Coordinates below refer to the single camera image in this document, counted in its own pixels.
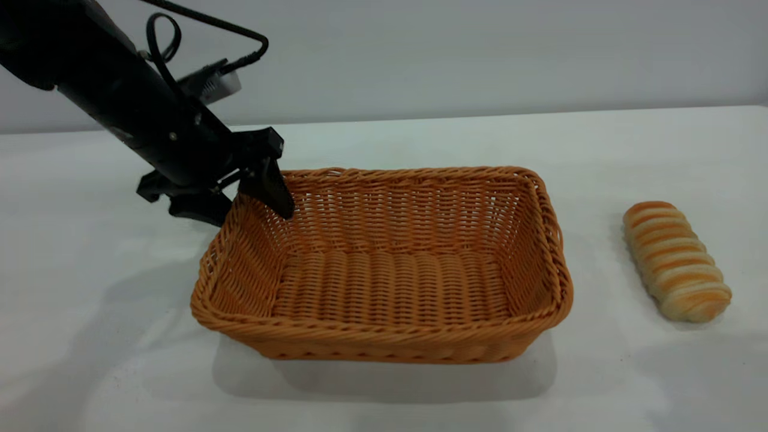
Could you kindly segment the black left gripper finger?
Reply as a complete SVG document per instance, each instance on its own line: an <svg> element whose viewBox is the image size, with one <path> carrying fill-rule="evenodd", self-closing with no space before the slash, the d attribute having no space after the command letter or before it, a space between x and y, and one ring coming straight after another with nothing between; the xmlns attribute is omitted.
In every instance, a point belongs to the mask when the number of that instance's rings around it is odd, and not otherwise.
<svg viewBox="0 0 768 432"><path fill-rule="evenodd" d="M257 199L285 220L293 218L293 196L286 186L279 164L272 158L260 158L242 170L238 192Z"/></svg>
<svg viewBox="0 0 768 432"><path fill-rule="evenodd" d="M169 195L169 214L222 227L232 208L232 200L223 193Z"/></svg>

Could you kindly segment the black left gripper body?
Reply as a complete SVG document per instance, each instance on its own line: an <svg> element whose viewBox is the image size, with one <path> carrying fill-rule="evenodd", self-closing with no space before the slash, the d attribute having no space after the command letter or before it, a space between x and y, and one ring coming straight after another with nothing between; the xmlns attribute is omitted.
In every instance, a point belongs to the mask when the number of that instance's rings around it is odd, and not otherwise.
<svg viewBox="0 0 768 432"><path fill-rule="evenodd" d="M129 146L152 166L137 193L218 194L260 158L277 163L283 138L271 127L235 132L201 104L140 103L129 109Z"/></svg>

